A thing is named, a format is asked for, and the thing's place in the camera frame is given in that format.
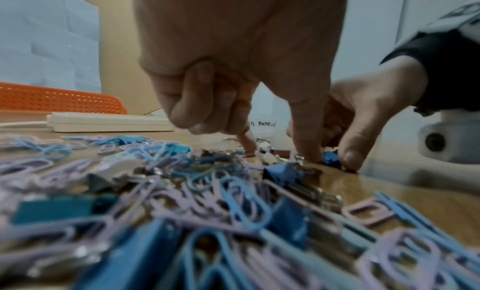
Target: hand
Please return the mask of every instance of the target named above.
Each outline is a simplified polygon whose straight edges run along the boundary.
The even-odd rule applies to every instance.
[[[176,127],[240,134],[246,152],[264,82],[290,105],[297,151],[317,161],[346,1],[134,0],[140,63]]]
[[[322,146],[338,146],[342,166],[359,170],[387,122],[415,104],[427,83],[424,67],[408,56],[333,83],[324,108]]]

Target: cable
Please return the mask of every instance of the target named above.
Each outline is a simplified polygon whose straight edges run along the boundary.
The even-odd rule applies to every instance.
[[[37,127],[37,126],[47,126],[46,121],[24,121],[24,122],[5,122],[0,123],[0,128],[7,127]]]

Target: round black hole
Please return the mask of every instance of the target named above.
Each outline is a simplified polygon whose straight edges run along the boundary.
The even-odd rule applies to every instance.
[[[425,138],[426,147],[432,152],[440,152],[445,148],[445,137],[439,133],[431,133]]]

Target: table surface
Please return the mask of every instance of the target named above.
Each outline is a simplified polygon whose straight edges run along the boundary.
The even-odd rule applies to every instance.
[[[2,134],[34,135],[41,139],[60,136],[116,136],[120,133],[54,133],[47,128],[0,128]],[[128,133],[154,140],[177,141],[195,149],[237,148],[235,141],[223,141],[225,135],[194,136],[183,130],[174,132]],[[269,137],[276,149],[293,150],[290,139]],[[70,160],[94,156],[92,150],[74,151]],[[0,153],[1,157],[13,156]],[[460,165],[422,157],[415,146],[379,144],[370,153],[358,174],[317,165],[323,171],[320,186],[330,194],[340,195],[351,205],[375,192],[383,192],[414,207],[435,225],[466,246],[480,246],[480,165]],[[395,221],[382,224],[382,232],[399,226]],[[28,285],[11,289],[64,289],[64,285]]]

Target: orange plastic basket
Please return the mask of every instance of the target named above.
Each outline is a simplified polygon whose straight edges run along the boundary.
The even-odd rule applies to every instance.
[[[8,82],[0,82],[0,110],[127,114],[110,95]]]

